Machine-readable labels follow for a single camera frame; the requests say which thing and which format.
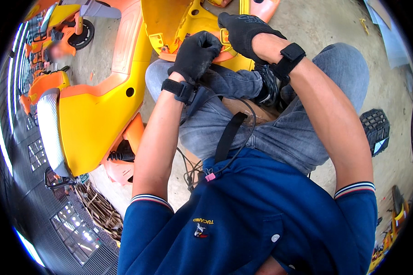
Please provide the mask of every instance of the sneaker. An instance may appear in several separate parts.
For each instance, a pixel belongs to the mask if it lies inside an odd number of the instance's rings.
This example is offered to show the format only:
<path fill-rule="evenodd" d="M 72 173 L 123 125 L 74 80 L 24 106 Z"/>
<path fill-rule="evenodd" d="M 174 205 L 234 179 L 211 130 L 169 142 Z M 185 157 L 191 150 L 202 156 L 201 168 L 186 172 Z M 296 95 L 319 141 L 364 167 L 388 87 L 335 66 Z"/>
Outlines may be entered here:
<path fill-rule="evenodd" d="M 260 65 L 255 63 L 254 71 L 259 72 L 262 77 L 263 87 L 261 95 L 265 94 L 262 98 L 260 96 L 255 98 L 255 103 L 263 104 L 267 107 L 277 107 L 280 103 L 280 90 L 277 85 L 277 77 L 269 69 L 269 65 Z"/>

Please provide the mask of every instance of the black strap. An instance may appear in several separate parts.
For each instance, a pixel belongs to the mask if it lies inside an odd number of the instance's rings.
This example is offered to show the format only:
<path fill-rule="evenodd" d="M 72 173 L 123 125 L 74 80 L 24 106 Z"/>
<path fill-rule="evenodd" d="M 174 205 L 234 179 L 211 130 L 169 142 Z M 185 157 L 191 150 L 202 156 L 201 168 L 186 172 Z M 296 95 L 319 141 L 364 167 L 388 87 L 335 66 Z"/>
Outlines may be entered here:
<path fill-rule="evenodd" d="M 174 99 L 187 104 L 194 91 L 194 86 L 185 82 L 177 82 L 171 79 L 166 79 L 162 83 L 161 90 L 166 90 L 174 94 Z"/>
<path fill-rule="evenodd" d="M 234 140 L 240 125 L 242 125 L 243 121 L 247 117 L 248 116 L 246 114 L 238 112 L 232 117 L 228 125 L 226 125 L 225 130 L 220 137 L 219 143 L 217 144 L 214 163 L 226 160 L 228 152 L 231 149 L 232 141 Z"/>
<path fill-rule="evenodd" d="M 271 64 L 270 69 L 278 79 L 288 84 L 291 80 L 288 74 L 306 56 L 306 52 L 297 43 L 292 43 L 281 50 L 280 53 L 283 58 L 278 64 Z"/>
<path fill-rule="evenodd" d="M 175 95 L 180 95 L 183 89 L 184 86 L 181 83 L 168 78 L 164 80 L 161 86 L 161 90 L 170 91 Z"/>

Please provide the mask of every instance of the man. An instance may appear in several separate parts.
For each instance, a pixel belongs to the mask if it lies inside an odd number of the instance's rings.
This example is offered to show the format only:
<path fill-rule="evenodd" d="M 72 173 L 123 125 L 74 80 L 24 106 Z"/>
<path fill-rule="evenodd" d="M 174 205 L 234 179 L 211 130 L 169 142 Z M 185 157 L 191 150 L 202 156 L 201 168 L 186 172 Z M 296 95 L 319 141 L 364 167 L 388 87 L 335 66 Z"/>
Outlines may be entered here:
<path fill-rule="evenodd" d="M 234 49 L 258 69 L 210 67 L 221 45 L 206 32 L 186 38 L 175 63 L 150 65 L 146 82 L 157 102 L 135 159 L 118 274 L 365 274 L 377 207 L 369 144 L 357 115 L 369 82 L 364 58 L 334 44 L 310 61 L 257 17 L 222 13 L 218 21 Z M 260 69 L 268 63 L 283 81 L 290 78 L 280 95 L 269 85 L 272 72 Z M 168 91 L 174 81 L 201 83 L 210 96 L 256 102 L 281 96 L 289 105 L 275 121 L 256 126 L 230 163 L 251 130 L 240 126 L 227 158 L 215 163 L 232 114 L 213 97 L 179 127 L 184 104 Z M 173 213 L 167 182 L 178 134 L 204 161 L 209 181 L 201 180 Z M 329 157 L 334 198 L 306 177 Z"/>

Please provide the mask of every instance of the spring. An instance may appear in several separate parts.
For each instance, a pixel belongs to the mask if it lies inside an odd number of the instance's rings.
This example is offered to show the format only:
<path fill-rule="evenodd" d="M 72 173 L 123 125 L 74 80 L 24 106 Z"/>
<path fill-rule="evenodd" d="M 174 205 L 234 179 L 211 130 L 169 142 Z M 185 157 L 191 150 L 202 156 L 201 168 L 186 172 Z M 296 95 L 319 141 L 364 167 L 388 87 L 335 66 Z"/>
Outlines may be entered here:
<path fill-rule="evenodd" d="M 120 160 L 120 161 L 132 161 L 135 159 L 135 154 L 134 153 L 120 153 L 117 151 L 111 151 L 109 153 L 109 156 L 107 157 L 107 160 Z"/>

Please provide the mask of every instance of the floor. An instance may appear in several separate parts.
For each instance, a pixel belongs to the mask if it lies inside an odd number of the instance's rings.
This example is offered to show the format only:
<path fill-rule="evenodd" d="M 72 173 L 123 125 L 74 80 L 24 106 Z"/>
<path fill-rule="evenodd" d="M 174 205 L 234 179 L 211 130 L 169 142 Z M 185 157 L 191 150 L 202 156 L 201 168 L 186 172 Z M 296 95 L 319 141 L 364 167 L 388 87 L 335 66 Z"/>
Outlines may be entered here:
<path fill-rule="evenodd" d="M 236 9 L 237 1 L 231 11 Z M 365 18 L 370 35 L 360 24 Z M 67 58 L 58 64 L 71 66 L 68 74 L 71 83 L 96 85 L 110 74 L 114 41 L 119 20 L 89 18 L 95 26 L 94 40 L 74 58 Z M 289 40 L 298 43 L 309 58 L 313 58 L 325 46 L 345 42 L 356 47 L 366 59 L 370 70 L 370 84 L 361 113 L 372 108 L 382 108 L 390 123 L 390 145 L 373 158 L 374 183 L 378 201 L 379 216 L 383 221 L 376 230 L 376 240 L 382 240 L 382 232 L 390 222 L 392 208 L 391 187 L 398 185 L 401 193 L 409 199 L 413 191 L 413 164 L 410 141 L 412 103 L 405 85 L 402 69 L 390 69 L 379 29 L 372 24 L 365 7 L 357 0 L 281 0 L 270 21 L 270 25 L 280 30 Z M 145 92 L 141 114 L 147 121 L 154 102 L 148 91 Z M 179 209 L 189 198 L 182 157 L 176 153 L 169 182 L 169 203 Z M 91 173 L 100 192 L 105 195 L 124 216 L 131 198 L 131 186 L 119 186 L 110 182 L 104 168 Z M 328 193 L 335 193 L 335 169 L 329 160 L 312 172 L 311 179 Z"/>

